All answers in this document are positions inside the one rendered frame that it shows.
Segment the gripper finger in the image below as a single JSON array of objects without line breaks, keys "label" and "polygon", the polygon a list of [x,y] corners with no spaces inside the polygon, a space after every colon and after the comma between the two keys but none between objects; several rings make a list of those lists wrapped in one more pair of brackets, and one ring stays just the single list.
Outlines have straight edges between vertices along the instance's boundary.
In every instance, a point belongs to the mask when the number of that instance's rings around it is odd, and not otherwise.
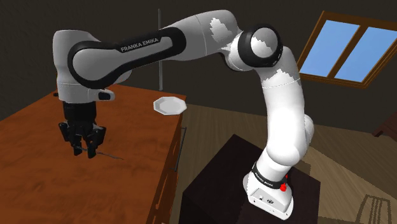
[{"label": "gripper finger", "polygon": [[73,153],[78,156],[82,153],[81,149],[81,136],[77,134],[75,124],[69,124],[68,122],[60,122],[59,129],[62,133],[62,137],[65,142],[69,142],[73,148]]},{"label": "gripper finger", "polygon": [[96,156],[96,149],[104,141],[106,134],[105,127],[94,126],[91,130],[83,134],[83,140],[86,142],[88,158]]}]

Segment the thin dark grey stick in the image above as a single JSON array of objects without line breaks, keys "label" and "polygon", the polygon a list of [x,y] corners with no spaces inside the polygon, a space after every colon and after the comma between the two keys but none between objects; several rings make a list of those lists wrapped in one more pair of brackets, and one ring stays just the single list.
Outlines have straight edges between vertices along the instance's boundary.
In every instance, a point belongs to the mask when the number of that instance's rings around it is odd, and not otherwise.
[{"label": "thin dark grey stick", "polygon": [[[87,152],[88,152],[87,149],[84,149],[84,148],[80,148],[80,149],[81,149],[82,151],[87,151]],[[96,151],[96,154],[97,154],[97,155],[104,155],[104,156],[111,157],[111,158],[114,158],[114,159],[123,160],[123,158],[121,158],[121,157],[117,157],[117,156],[114,156],[114,155],[110,155],[110,154],[107,154],[107,153],[103,153],[103,152],[101,152],[101,151]]]}]

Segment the brown wooden chest of drawers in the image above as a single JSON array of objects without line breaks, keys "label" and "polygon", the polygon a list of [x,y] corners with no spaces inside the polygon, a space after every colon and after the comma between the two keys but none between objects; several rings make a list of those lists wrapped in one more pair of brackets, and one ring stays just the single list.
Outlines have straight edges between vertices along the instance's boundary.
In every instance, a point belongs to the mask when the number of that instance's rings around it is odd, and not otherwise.
[{"label": "brown wooden chest of drawers", "polygon": [[181,116],[153,109],[163,92],[115,85],[97,103],[98,151],[75,156],[47,95],[0,121],[0,224],[163,224],[169,221]]}]

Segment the white octagonal plate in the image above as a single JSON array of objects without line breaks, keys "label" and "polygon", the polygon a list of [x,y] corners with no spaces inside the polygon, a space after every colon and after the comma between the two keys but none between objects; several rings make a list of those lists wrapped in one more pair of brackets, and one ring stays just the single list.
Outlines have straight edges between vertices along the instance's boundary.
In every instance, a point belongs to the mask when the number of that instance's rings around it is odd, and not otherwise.
[{"label": "white octagonal plate", "polygon": [[153,102],[153,109],[165,116],[180,115],[187,105],[178,97],[161,97]]}]

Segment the thin grey upright pole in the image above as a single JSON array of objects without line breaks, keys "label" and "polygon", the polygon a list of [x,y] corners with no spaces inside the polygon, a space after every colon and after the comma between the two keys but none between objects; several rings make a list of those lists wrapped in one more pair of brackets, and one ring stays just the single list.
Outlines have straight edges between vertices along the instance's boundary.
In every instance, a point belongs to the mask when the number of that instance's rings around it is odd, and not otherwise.
[{"label": "thin grey upright pole", "polygon": [[[158,30],[162,28],[162,14],[161,9],[158,9]],[[164,76],[163,76],[163,63],[162,60],[158,62],[158,72],[159,72],[159,90],[160,92],[164,91]]]}]

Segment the dark robot stand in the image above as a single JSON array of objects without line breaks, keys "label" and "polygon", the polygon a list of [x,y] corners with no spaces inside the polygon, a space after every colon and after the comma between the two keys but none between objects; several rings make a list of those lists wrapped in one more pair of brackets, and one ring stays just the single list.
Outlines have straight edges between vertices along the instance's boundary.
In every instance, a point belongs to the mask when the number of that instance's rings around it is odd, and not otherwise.
[{"label": "dark robot stand", "polygon": [[179,224],[317,224],[320,182],[291,168],[294,206],[283,221],[252,205],[243,177],[262,150],[233,135],[183,192]]}]

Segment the wooden framed window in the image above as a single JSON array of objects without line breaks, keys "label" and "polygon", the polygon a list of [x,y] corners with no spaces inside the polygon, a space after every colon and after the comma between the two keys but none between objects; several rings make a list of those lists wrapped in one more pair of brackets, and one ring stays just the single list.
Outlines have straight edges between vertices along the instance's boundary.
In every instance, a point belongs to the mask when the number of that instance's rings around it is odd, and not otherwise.
[{"label": "wooden framed window", "polygon": [[397,54],[397,22],[323,11],[299,59],[301,77],[365,89]]}]

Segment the wooden slatted chair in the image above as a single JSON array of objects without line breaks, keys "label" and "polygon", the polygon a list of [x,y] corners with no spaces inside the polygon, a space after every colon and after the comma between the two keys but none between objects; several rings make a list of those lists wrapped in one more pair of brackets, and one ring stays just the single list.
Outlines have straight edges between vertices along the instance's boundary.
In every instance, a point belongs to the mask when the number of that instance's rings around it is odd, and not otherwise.
[{"label": "wooden slatted chair", "polygon": [[360,204],[356,224],[392,224],[389,199],[366,194]]}]

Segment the dark brown wooden furniture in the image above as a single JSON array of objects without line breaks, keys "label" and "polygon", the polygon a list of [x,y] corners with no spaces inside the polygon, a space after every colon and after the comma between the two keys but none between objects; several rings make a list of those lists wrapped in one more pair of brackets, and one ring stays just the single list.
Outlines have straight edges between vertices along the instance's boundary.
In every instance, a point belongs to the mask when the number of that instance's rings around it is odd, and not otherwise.
[{"label": "dark brown wooden furniture", "polygon": [[382,134],[386,134],[397,141],[397,111],[372,132],[374,137],[379,137]]}]

